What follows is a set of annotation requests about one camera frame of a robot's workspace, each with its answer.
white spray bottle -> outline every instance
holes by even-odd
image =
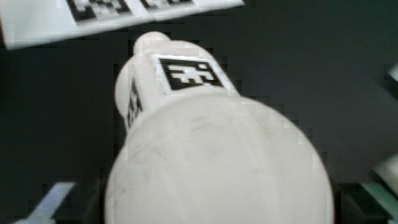
[[[309,140],[240,97],[217,61],[147,33],[115,85],[126,143],[107,224],[332,224],[329,178]]]

white object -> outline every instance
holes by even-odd
[[[3,0],[9,49],[243,5],[242,0]]]
[[[210,53],[160,33],[137,41],[115,101],[130,128],[107,224],[332,224],[327,173],[300,130],[240,97]]]
[[[73,187],[75,183],[67,182],[60,182],[53,185],[28,218],[19,220],[14,224],[55,224],[51,216]]]
[[[398,154],[375,168],[377,174],[398,195]]]
[[[398,64],[394,65],[394,67],[389,70],[389,75],[391,75],[394,81],[398,82]]]

black table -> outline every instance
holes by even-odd
[[[2,48],[0,223],[28,216],[57,182],[89,186],[107,177],[124,139],[114,82],[147,31],[210,50],[242,95],[309,136],[334,180],[366,181],[398,151],[398,100],[384,80],[398,62],[396,12],[393,0],[256,0],[48,45]]]

white paper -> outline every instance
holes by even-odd
[[[9,49],[243,5],[242,0],[3,0]]]

marker label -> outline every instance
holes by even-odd
[[[165,94],[197,86],[222,87],[233,91],[233,83],[211,58],[153,55],[156,76]]]
[[[131,92],[130,92],[130,103],[128,103],[128,128],[133,125],[133,121],[138,117],[140,112],[142,112],[142,103],[140,103],[137,85],[135,85],[135,80],[133,80]]]

